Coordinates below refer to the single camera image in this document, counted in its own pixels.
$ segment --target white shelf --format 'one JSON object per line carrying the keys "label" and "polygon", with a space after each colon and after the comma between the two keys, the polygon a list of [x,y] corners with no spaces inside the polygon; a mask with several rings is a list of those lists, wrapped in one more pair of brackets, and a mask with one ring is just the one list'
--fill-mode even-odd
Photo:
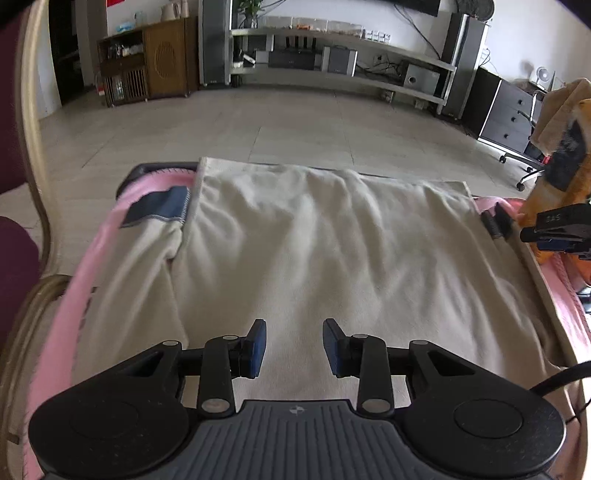
{"label": "white shelf", "polygon": [[297,75],[305,75],[305,76],[321,75],[325,78],[333,79],[335,81],[338,80],[340,82],[356,83],[359,85],[368,85],[368,86],[372,86],[372,87],[381,88],[383,90],[390,90],[392,92],[404,93],[405,95],[419,98],[421,100],[426,100],[427,102],[433,102],[438,105],[445,105],[446,104],[446,100],[443,98],[435,97],[433,95],[427,95],[426,93],[418,92],[416,90],[412,90],[410,88],[396,85],[394,83],[382,82],[380,80],[373,80],[373,79],[370,79],[370,78],[367,78],[367,77],[361,76],[361,75],[359,75],[359,76],[356,75],[356,76],[350,77],[348,75],[342,75],[342,74],[338,74],[338,73],[321,72],[319,70],[276,69],[276,68],[269,68],[266,64],[260,64],[255,67],[240,67],[240,68],[230,69],[231,75],[264,76],[264,75],[272,75],[274,72],[290,73],[291,75],[294,75],[297,73]]}
{"label": "white shelf", "polygon": [[331,32],[322,32],[316,30],[298,30],[296,28],[236,28],[231,30],[230,33],[233,37],[244,37],[249,35],[283,35],[283,36],[297,36],[297,37],[316,37],[316,38],[323,38],[325,40],[334,41],[339,44],[348,44],[350,46],[358,46],[358,47],[365,47],[365,48],[377,48],[379,50],[387,51],[394,53],[396,55],[400,55],[402,57],[406,57],[409,59],[418,60],[422,63],[426,63],[429,65],[433,65],[439,67],[444,70],[448,70],[452,73],[455,73],[456,68],[453,65],[445,63],[444,61],[437,60],[421,53],[416,53],[410,50],[405,50],[404,48],[395,47],[388,43],[381,43],[372,40],[366,40],[364,38],[354,37],[352,35],[343,35],[338,33],[331,33]]}

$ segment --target wooden armrest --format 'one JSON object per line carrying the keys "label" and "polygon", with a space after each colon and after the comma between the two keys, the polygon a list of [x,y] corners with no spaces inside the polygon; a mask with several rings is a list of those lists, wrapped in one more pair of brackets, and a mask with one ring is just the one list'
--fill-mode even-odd
{"label": "wooden armrest", "polygon": [[29,348],[48,306],[66,291],[69,275],[51,275],[40,280],[25,298],[6,344],[0,352],[0,480],[12,480],[8,469],[8,442],[14,397]]}

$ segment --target ribbed gray plate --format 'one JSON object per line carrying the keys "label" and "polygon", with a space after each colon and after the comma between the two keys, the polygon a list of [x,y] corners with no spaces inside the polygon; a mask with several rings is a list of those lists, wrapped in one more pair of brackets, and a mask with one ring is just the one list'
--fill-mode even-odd
{"label": "ribbed gray plate", "polygon": [[[59,477],[48,475],[47,480]],[[344,400],[247,401],[206,421],[185,450],[141,480],[448,480],[419,460],[387,421],[367,420]]]}

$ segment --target round metal screw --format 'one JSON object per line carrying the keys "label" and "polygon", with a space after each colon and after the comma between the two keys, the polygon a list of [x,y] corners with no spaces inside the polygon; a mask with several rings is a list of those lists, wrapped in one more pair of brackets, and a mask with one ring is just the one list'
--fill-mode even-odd
{"label": "round metal screw", "polygon": [[361,408],[368,413],[386,413],[390,409],[390,402],[381,398],[370,398],[361,404]]}
{"label": "round metal screw", "polygon": [[207,413],[223,413],[230,408],[230,404],[222,398],[210,398],[201,404],[201,408]]}

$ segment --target tile floor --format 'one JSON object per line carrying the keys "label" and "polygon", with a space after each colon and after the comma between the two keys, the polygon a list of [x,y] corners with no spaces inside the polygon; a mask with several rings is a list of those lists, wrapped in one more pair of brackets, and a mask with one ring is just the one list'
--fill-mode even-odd
{"label": "tile floor", "polygon": [[[478,195],[526,196],[518,162],[461,128],[404,104],[331,91],[241,87],[108,109],[90,93],[41,121],[48,169],[64,221],[60,271],[71,274],[114,204],[129,170],[199,157],[352,168],[408,180],[464,180]],[[26,188],[0,197],[41,240]]]}

